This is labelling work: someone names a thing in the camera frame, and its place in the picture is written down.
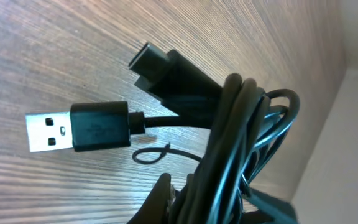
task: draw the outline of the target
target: cable strain relief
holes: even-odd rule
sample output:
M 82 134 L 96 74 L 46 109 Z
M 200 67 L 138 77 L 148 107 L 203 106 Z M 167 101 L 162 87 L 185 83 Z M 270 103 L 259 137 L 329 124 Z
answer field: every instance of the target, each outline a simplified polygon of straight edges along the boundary
M 128 122 L 130 134 L 144 134 L 146 132 L 144 120 L 143 112 L 129 113 Z

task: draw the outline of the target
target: black wire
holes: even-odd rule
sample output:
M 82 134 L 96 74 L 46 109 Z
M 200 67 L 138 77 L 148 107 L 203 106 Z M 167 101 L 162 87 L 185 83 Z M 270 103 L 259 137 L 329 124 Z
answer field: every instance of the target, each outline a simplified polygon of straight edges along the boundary
M 289 106 L 270 106 L 273 98 L 286 97 Z M 272 158 L 298 114 L 300 101 L 291 90 L 265 93 L 255 80 L 228 76 L 213 123 L 178 117 L 146 118 L 145 126 L 190 126 L 209 128 L 203 158 L 177 149 L 147 148 L 132 158 L 141 164 L 158 162 L 167 153 L 199 161 L 193 178 L 170 207 L 169 224 L 238 223 L 242 194 L 250 197 L 250 182 Z M 160 152 L 153 161 L 137 158 L 140 153 Z

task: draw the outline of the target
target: wooden table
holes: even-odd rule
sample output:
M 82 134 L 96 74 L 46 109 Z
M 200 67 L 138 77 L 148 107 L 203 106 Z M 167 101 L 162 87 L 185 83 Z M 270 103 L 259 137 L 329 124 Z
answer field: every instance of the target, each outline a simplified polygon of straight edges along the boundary
M 0 223 L 124 223 L 162 172 L 183 187 L 196 162 L 169 155 L 142 166 L 131 155 L 171 142 L 202 156 L 206 130 L 150 129 L 122 149 L 29 152 L 25 113 L 126 100 L 147 116 L 174 115 L 133 85 L 127 64 L 146 41 L 179 50 L 220 84 L 239 72 L 299 94 L 296 123 L 253 183 L 290 200 L 346 68 L 338 4 L 0 0 Z

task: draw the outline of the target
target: usb connector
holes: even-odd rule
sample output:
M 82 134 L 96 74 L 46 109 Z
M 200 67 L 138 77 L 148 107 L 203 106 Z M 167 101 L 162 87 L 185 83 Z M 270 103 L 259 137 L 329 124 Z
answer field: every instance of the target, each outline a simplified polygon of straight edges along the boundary
M 27 114 L 25 124 L 30 152 L 73 147 L 70 112 Z
M 30 152 L 127 147 L 131 134 L 145 133 L 144 114 L 128 113 L 125 101 L 78 103 L 70 112 L 27 114 L 25 122 Z

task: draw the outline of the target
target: metal usb plug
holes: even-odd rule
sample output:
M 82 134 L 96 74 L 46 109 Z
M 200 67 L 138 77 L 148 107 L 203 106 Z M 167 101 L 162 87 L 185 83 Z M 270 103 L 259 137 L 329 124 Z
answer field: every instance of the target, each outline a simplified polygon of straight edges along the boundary
M 27 114 L 25 116 L 30 152 L 73 147 L 70 112 Z

